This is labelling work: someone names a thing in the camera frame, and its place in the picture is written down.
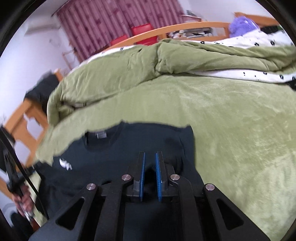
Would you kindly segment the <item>person's left hand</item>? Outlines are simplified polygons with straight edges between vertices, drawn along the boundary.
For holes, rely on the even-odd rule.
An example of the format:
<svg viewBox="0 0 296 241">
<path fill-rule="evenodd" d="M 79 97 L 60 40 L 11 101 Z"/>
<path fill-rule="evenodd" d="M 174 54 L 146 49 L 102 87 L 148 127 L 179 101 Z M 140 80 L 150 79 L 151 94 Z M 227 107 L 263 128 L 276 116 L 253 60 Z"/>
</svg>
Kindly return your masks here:
<svg viewBox="0 0 296 241">
<path fill-rule="evenodd" d="M 17 194 L 12 194 L 12 200 L 16 205 L 16 208 L 21 216 L 25 217 L 24 212 L 32 212 L 34 209 L 34 202 L 31 198 L 31 193 L 29 191 L 29 187 L 23 185 L 22 186 L 22 197 Z"/>
</svg>

